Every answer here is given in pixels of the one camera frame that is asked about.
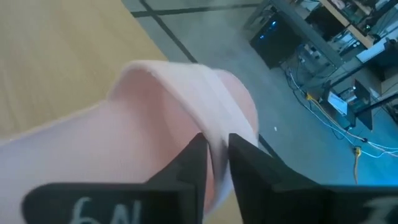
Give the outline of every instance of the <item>pink towel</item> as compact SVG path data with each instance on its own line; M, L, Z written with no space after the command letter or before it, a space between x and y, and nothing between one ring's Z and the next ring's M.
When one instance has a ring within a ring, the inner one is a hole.
M257 112L232 74L204 65L130 63L98 106L0 148L0 221L23 223L30 190L51 182L145 182L200 132L209 142L205 212L233 188L228 134L257 146Z

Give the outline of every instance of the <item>yellow cable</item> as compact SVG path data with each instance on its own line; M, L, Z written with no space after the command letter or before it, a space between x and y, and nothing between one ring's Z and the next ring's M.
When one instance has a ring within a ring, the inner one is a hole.
M361 156L361 148L360 147L355 147L355 161L354 161L354 179L355 179L355 184L358 184L358 160L359 157Z
M364 138L361 138L361 137L359 137L359 136L356 136L356 135L354 135L354 134L351 134L349 131L347 131L347 130L345 130L344 128L342 128L323 108L322 108L322 106L318 103L318 101L317 100L315 100L311 95L309 95L309 94L307 94L306 95L306 99L308 100L308 101L311 101L333 124L335 124L335 126L337 127L337 128L339 128L340 130L342 130L344 133L346 133L346 134L348 134L348 135L350 135L350 136L352 136L352 137L354 137L354 138L356 138L356 139L359 139L359 140L361 140L361 141L365 141L365 139ZM377 150L380 150L380 151L382 151L382 152L386 152L386 153L388 153L388 154L390 154L390 155L392 155L392 156L394 156L394 157L398 157L398 155L395 155L395 154L393 154L393 153L390 153L390 152L387 152L386 150L384 150L383 148L381 148L381 147L378 147L378 146L375 146L375 145L373 145L373 144L369 144L371 147L373 147L373 148L375 148L375 149L377 149Z
M315 106L333 123L335 124L340 130L342 130L344 133L359 139L361 141L364 141L363 138L356 136L354 134L351 134L349 131L345 130L344 128L342 128L331 116L329 116L329 114L322 108L322 106L311 96L307 94L307 100L313 102L315 104Z

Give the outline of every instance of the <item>cable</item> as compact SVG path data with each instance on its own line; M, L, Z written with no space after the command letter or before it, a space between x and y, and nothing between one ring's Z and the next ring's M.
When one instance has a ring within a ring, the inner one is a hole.
M387 96L384 96L385 93L387 93L391 88L393 88L393 87L396 86L396 85L398 85L398 82L396 82L395 84L393 84L392 86L390 86L390 88L388 88L386 91L382 92L382 93L380 94L380 96L376 98L376 100L378 101L381 97L388 97L388 96L391 96L391 95L397 93L397 92L395 91L395 92L393 92L393 93L388 94ZM385 108L382 106L382 107L380 107L379 110L377 110L377 111L375 112L375 114L373 115L373 118L375 118L375 117L380 113L381 110L384 110L387 114L389 113L389 112L386 111ZM364 130L365 130L365 127L359 132L358 135L360 136L360 135L363 133Z
M296 87L301 88L301 87L303 87L304 85L303 85L303 84L300 84L300 83L298 82L298 80L299 80L300 65L301 65L299 47L297 47L297 49L296 49L296 51L295 51L295 55L297 56L297 69L296 69L296 71L295 71L295 73L296 73L295 82L296 82L296 84L297 84ZM288 60L285 61L286 64L287 64L287 69L285 69L285 70L283 69L283 71L285 72L285 75L286 75L286 78L287 78L289 87L290 87L292 90L298 90L298 88L292 87L292 85L290 84L290 81L291 81L291 80L294 80L294 79L292 79L292 77L291 77L290 75L287 74L287 72L288 72L287 70L288 70L288 69L290 70L290 72L292 72L290 68L292 67L291 64L292 64L292 60L293 60L294 58L296 58L296 57L294 57L294 55L293 55L293 56L291 56L291 58L289 58ZM313 79L323 80L323 83L317 84L317 85L314 85L314 86L306 86L305 89L308 90L308 89L318 88L318 87L320 87L320 86L323 86L323 85L324 85L327 81L329 81L329 80L334 80L334 79L337 79L337 78L342 77L343 75L346 75L346 74L348 73L348 71L347 71L345 68L342 68L342 69L343 69L344 71L343 71L343 73L341 73L341 74L339 74L339 75L335 75L336 72L334 71L334 72L332 72L332 73L330 73L329 75L326 75L326 76L324 76L324 77L314 76L311 72L306 71L306 74L312 76Z
M337 130L337 129L334 128L333 126L330 126L329 124L326 124L326 122L324 122L317 114L315 114L315 112L313 112L312 110L310 110L310 108L308 108L307 106L304 106L304 107L306 107L306 109L308 109L309 112L311 112L311 114L313 114L316 118L318 118L324 125L326 125L326 126L328 126L329 128L331 128L331 129L337 131L337 132L340 133L342 136L344 136L344 137L347 139L347 141L348 141L349 143L351 143L352 145L354 145L354 143L351 141L351 139L349 139L349 138L348 138L346 135L344 135L341 131Z
M361 148L355 147L355 161L354 161L354 180L355 184L358 184L358 160L361 156Z
M341 138L339 138L338 135L336 134L336 131L335 131L335 130L332 129L331 131L332 131L333 135L336 137L337 140L340 141L340 140L343 140L343 139L344 139L344 136L341 137Z
M373 145L375 145L375 146L379 146L379 147L384 148L384 149L398 150L398 147L386 147L386 146L381 146L381 145L379 145L379 144L376 144L376 143L373 143L373 142L370 142L370 141L369 141L369 143L370 143L370 144L373 144Z
M299 85L297 84L297 82L295 81L295 79L293 78L293 71L292 71L291 66L290 66L291 63L288 63L287 61L286 61L286 63L287 63L288 65L287 65L287 68L284 70L284 72L285 72L285 76L286 76L287 83L289 84L289 88L292 89L293 91L300 90L301 92L303 92L303 91L301 90L301 86L302 86L302 85L299 86ZM295 73L296 73L296 80L299 79L300 65L301 65L301 63L300 63L299 55L297 54L297 68L296 68L296 72L295 72Z
M392 155L392 156L394 156L394 157L398 157L398 155L395 155L395 154L394 154L394 153L396 153L396 152L387 152L387 151L385 151L385 150L383 149L383 147L385 147L385 146L378 145L378 144L375 144L375 143L373 143L373 142L369 142L367 139L362 138L362 137L359 137L359 136L357 136L357 135L355 135L355 134L351 134L349 131L347 131L347 130L345 130L344 128L342 128L332 117L329 116L329 114L322 108L322 106L321 106L312 96L306 94L303 90L301 90L301 88L300 88L300 87L297 85L297 83L295 82L294 77L293 77L293 75L292 75L292 71L291 71L290 68L289 68L289 74L290 74L290 77L291 77L291 79L292 79L294 85L297 87L296 90L300 90L300 91L306 96L306 99L307 99L308 101L312 102L312 103L323 113L323 115L326 116L326 117L329 119L329 121L331 121L337 128L339 128L340 130L342 130L342 132L339 131L339 130L337 130L337 129L335 129L335 128L333 128L332 126L326 124L323 120L321 120L309 107L305 106L305 105L299 100L298 96L297 96L297 95L295 94L295 92L294 92L294 95L295 95L296 99L298 100L298 102L299 102L302 106L304 106L306 109L308 109L313 115L315 115L320 121L322 121L322 123L323 123L324 125L328 126L329 128L332 128L332 130L338 131L338 132L339 132L342 136L344 136L352 145L354 145L353 142L352 142L350 139L348 139L348 137L347 137L345 134L348 134L348 135L350 135L351 137L354 137L354 138L356 138L356 139L359 139L359 140L361 140L362 142L368 143L368 144L369 144L370 146L372 146L373 148L382 151L383 153L382 153L379 157L381 157L381 156L384 155L384 154L390 154L390 155Z
M368 155L368 156L370 156L370 157L373 157L373 158L375 158L375 159L378 159L378 158L384 156L385 154L388 154L388 152L383 152L382 154L380 154L380 155L378 155L378 156L374 156L374 155L369 154L369 153L364 152L364 151L363 151L363 153L366 154L366 155Z

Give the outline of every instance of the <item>computer tower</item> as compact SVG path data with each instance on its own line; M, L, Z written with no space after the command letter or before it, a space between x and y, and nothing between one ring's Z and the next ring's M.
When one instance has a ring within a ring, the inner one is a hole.
M250 41L250 45L269 68L278 67L295 53L301 43L301 36L297 35L278 13L275 13Z

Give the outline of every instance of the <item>desk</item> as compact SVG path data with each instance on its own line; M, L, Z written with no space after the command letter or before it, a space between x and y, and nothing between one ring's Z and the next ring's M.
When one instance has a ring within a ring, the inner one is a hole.
M351 25L350 21L345 18L329 0L319 0L319 2L322 3L343 26L347 27L347 30L349 30L367 49L373 46L374 39L368 35L364 36L355 26Z
M0 139L99 102L131 60L165 60L120 0L3 0L0 34Z

